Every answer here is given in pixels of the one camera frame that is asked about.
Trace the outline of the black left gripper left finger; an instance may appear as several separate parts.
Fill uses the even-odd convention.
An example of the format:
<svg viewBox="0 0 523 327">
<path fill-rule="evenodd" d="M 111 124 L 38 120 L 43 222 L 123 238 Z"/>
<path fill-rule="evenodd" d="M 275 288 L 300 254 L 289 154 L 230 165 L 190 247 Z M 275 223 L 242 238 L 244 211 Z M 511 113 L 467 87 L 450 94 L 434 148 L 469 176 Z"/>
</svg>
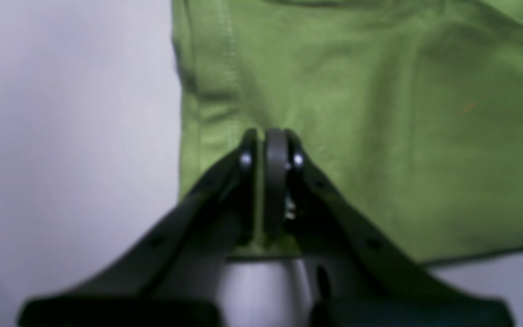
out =
<svg viewBox="0 0 523 327">
<path fill-rule="evenodd" d="M 226 258 L 253 234 L 258 136 L 247 130 L 120 259 L 62 294 L 29 300 L 21 327 L 221 327 Z"/>
</svg>

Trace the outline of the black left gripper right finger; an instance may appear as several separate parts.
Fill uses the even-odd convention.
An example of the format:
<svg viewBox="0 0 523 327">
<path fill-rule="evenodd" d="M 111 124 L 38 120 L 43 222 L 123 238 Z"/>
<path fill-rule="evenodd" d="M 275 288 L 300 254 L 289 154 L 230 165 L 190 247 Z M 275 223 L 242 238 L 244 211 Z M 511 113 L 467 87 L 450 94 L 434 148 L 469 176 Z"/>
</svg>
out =
<svg viewBox="0 0 523 327">
<path fill-rule="evenodd" d="M 503 300 L 433 277 L 354 209 L 289 129 L 264 141 L 264 230 L 294 236 L 310 327 L 512 327 Z"/>
</svg>

